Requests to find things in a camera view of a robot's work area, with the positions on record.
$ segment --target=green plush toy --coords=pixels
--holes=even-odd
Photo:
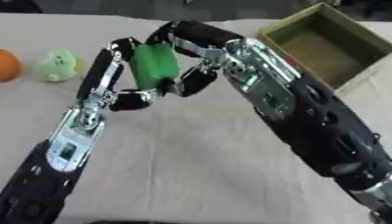
[[[33,67],[32,75],[41,81],[72,79],[81,70],[81,60],[67,49],[47,52]]]

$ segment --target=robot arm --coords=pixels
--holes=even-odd
[[[370,208],[376,223],[392,223],[392,164],[373,133],[333,92],[300,73],[266,45],[194,21],[171,22],[148,39],[169,42],[201,62],[176,84],[197,93],[221,70],[292,151],[322,177]]]
[[[103,131],[101,110],[117,100],[113,86],[123,71],[122,62],[130,59],[138,44],[133,38],[119,39],[100,52],[75,105],[48,139],[35,146],[1,192],[0,223],[54,223]]]

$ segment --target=cardboard box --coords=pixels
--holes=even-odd
[[[258,38],[331,88],[392,52],[388,41],[325,3],[262,29]]]

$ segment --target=green block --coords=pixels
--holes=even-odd
[[[155,88],[163,78],[179,76],[179,65],[169,44],[139,45],[129,61],[140,89]]]

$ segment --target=table surface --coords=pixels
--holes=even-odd
[[[164,22],[126,17],[0,14],[0,48],[23,62],[0,84],[0,186],[32,146],[47,138],[81,81],[35,81],[31,64],[67,48],[91,64],[102,46],[145,40]],[[273,20],[214,22],[246,36]],[[363,23],[392,40],[392,24]],[[179,58],[181,69],[192,59]],[[390,57],[339,94],[392,147]],[[119,86],[134,82],[129,71]],[[58,223],[101,219],[230,223],[369,223],[367,209],[320,178],[259,120],[223,79],[189,99],[169,95],[151,108],[108,114],[107,127]]]

